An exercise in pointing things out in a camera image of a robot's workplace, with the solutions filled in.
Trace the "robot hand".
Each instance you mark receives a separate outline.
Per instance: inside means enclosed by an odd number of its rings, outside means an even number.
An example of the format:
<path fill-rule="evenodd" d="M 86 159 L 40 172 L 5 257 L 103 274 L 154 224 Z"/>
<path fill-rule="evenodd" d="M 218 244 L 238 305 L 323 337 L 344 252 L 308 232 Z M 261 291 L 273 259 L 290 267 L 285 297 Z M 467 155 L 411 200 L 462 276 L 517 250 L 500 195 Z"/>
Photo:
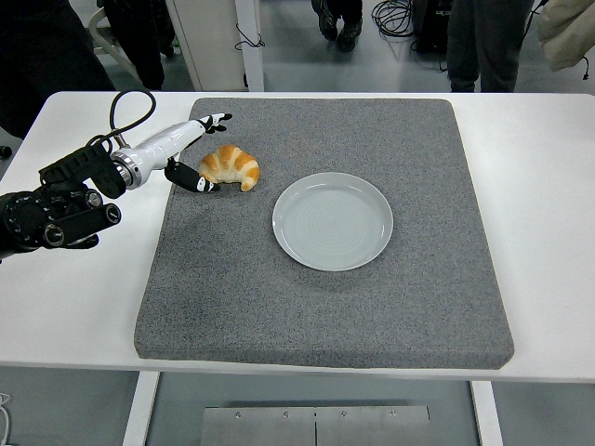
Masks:
<path fill-rule="evenodd" d="M 204 134 L 225 131 L 222 124 L 230 113 L 215 113 L 171 125 L 140 142 L 136 147 L 123 145 L 111 155 L 128 190 L 144 185 L 154 170 L 163 170 L 171 159 L 186 150 Z"/>

